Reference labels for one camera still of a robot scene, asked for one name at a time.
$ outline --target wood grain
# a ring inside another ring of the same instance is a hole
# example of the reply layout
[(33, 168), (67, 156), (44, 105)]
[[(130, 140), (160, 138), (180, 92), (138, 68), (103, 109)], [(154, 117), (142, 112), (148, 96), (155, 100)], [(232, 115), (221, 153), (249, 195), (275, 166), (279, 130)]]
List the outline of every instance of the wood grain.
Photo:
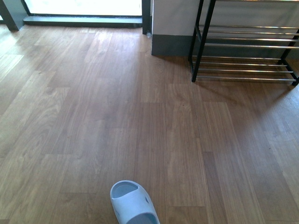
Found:
[(35, 57), (31, 57), (29, 60), (28, 57), (24, 56), (10, 70), (8, 75), (0, 81), (0, 114), (4, 114), (25, 83), (32, 76), (32, 68), (27, 65), (28, 63), (33, 65), (36, 60), (37, 58)]
[(264, 223), (226, 103), (204, 102), (228, 223)]
[(167, 192), (168, 204), (174, 206), (205, 206), (204, 166), (190, 99), (186, 84), (167, 85)]
[(111, 37), (112, 30), (101, 28), (95, 34), (95, 38), (86, 54), (84, 62), (98, 63), (106, 56)]
[(91, 217), (94, 212), (92, 201), (95, 194), (61, 193), (49, 224), (95, 224)]
[(3, 55), (0, 56), (0, 82), (16, 66), (24, 55)]
[(10, 217), (11, 223), (49, 223), (69, 157), (69, 155), (45, 155), (38, 160)]
[(141, 102), (164, 103), (165, 102), (165, 72), (164, 61), (161, 58), (144, 55), (142, 65), (142, 90)]
[(241, 153), (246, 158), (255, 192), (267, 220), (297, 221), (299, 210), (290, 192), (281, 168), (270, 150), (270, 145), (260, 126), (259, 118), (240, 105), (229, 108), (234, 128), (240, 142)]
[(124, 179), (161, 223), (299, 224), (298, 87), (191, 83), (150, 47), (141, 28), (0, 25), (0, 224), (116, 224)]
[(203, 158), (205, 161), (206, 178), (209, 187), (214, 222), (217, 224), (227, 224), (228, 219), (226, 217), (221, 186), (213, 152), (204, 152)]
[(55, 76), (49, 87), (71, 87), (75, 80), (80, 79), (84, 67), (84, 58), (90, 49), (94, 34), (77, 33), (70, 41), (70, 47), (59, 63)]
[(266, 224), (299, 224), (299, 222), (266, 220)]
[(0, 120), (0, 157), (5, 158), (19, 136), (39, 97), (53, 76), (52, 72), (34, 72), (6, 109)]
[(208, 224), (205, 207), (170, 207), (169, 224)]
[(275, 134), (267, 132), (266, 136), (299, 208), (299, 141), (292, 133)]
[(164, 61), (165, 83), (188, 84), (190, 81), (189, 67), (185, 57), (159, 56)]
[(134, 181), (151, 197), (161, 223), (166, 223), (165, 106), (143, 103), (139, 115)]
[(25, 186), (32, 178), (31, 173), (37, 169), (36, 163), (45, 139), (53, 127), (67, 92), (68, 89), (47, 89), (22, 131), (19, 131), (17, 141), (8, 151), (0, 171), (0, 219), (10, 218), (19, 204)]

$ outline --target chrome rod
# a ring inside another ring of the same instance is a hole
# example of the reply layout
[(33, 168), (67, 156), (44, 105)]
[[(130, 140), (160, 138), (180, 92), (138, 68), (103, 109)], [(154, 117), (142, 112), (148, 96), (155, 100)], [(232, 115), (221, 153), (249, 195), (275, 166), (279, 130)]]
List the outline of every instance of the chrome rod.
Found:
[(231, 70), (231, 69), (198, 69), (198, 71), (229, 71), (229, 72), (293, 73), (293, 71)]
[(218, 63), (218, 62), (200, 62), (200, 64), (286, 67), (286, 65), (284, 65), (284, 64), (246, 64), (246, 63)]
[(225, 36), (208, 36), (214, 40), (240, 40), (240, 41), (274, 41), (274, 42), (299, 42), (293, 39), (275, 39), (275, 38), (246, 38), (246, 37), (225, 37)]
[(218, 31), (218, 30), (209, 30), (209, 33), (217, 33), (217, 34), (252, 34), (252, 35), (291, 35), (291, 36), (299, 36), (296, 33), (271, 33), (271, 32), (245, 32), (245, 31)]
[(249, 59), (249, 60), (280, 60), (280, 58), (266, 58), (266, 57), (228, 57), (228, 56), (203, 56), (203, 58), (221, 58), (221, 59)]
[(299, 29), (299, 27), (254, 27), (254, 26), (228, 26), (228, 25), (210, 25), (210, 27), (218, 28), (254, 28), (254, 29)]
[(264, 46), (264, 45), (243, 45), (243, 44), (225, 44), (225, 43), (206, 43), (211, 47), (239, 47), (239, 48), (273, 48), (273, 49), (299, 49), (299, 47), (289, 46)]
[(278, 82), (294, 82), (295, 79), (287, 78), (241, 78), (241, 77), (217, 77), (217, 76), (197, 76), (197, 78), (214, 78), (214, 79), (226, 79), (226, 80), (262, 80), (262, 81), (278, 81)]

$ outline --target glass door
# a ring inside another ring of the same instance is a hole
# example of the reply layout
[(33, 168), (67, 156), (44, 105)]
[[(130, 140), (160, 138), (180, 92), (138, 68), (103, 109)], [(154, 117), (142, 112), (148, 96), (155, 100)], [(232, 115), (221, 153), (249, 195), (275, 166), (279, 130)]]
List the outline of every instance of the glass door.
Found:
[(141, 16), (141, 0), (24, 0), (31, 14)]

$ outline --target slipper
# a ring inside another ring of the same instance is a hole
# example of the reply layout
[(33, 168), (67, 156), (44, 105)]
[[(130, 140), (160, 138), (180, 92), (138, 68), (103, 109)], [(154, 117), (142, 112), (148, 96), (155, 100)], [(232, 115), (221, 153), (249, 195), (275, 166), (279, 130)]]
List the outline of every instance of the slipper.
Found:
[(110, 199), (120, 224), (160, 224), (149, 194), (138, 183), (117, 182)]

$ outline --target door threshold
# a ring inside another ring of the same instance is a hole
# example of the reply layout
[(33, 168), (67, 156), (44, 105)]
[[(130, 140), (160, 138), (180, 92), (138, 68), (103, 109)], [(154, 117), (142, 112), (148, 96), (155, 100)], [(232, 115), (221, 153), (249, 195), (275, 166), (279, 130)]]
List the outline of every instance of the door threshold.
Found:
[(32, 26), (140, 28), (142, 17), (80, 17), (80, 16), (28, 16), (24, 23)]

